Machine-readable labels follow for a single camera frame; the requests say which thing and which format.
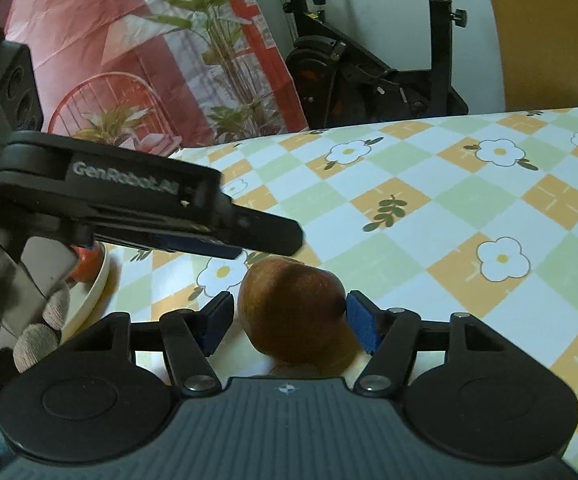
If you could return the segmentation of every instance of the wooden panel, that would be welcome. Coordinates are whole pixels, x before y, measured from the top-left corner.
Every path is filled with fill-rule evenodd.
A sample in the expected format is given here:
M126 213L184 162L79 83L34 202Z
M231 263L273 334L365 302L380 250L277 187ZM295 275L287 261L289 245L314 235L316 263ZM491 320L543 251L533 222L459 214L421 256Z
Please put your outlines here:
M508 110L578 106L578 0L491 0Z

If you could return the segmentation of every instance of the checkered tablecloth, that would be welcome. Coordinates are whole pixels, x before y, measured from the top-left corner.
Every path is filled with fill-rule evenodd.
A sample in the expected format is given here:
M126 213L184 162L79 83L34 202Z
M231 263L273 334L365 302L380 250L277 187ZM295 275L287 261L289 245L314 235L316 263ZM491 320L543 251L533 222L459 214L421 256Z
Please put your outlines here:
M347 290L423 319L475 314L578 394L578 108L353 126L174 157L222 171L236 203L299 221L298 258ZM104 309L141 321L237 294L264 254L112 257ZM221 378L273 366L238 322L211 362ZM160 356L139 363L162 372ZM578 468L578 430L566 459Z

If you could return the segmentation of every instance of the gray ribbed surface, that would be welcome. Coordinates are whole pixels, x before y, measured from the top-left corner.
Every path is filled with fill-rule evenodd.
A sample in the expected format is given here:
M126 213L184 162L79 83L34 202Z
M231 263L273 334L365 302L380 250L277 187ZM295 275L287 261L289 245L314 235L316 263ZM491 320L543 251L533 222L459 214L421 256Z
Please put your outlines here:
M385 400L342 380L233 379L220 396L185 402L160 436L103 465L16 460L0 480L573 480L557 459L517 468L464 463L431 449Z

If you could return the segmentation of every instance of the red fruit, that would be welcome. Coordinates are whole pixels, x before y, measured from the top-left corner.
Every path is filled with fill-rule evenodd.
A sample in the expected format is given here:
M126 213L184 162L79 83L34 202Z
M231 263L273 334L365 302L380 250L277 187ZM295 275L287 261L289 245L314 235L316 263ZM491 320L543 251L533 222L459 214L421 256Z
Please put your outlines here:
M96 281L104 259L102 245L99 242L95 242L93 249L74 246L72 246L72 249L78 254L78 264L69 275L69 279L80 283Z

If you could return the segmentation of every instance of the screw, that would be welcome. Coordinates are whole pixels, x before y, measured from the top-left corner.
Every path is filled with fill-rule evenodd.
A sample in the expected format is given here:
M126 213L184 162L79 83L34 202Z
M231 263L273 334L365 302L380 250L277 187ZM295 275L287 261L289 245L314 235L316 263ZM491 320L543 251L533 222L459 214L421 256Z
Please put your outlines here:
M367 392L381 392L391 386L391 381L383 375L367 375L360 379L360 387Z
M215 385L215 379L209 375L192 375L185 380L185 388L192 392L206 392Z

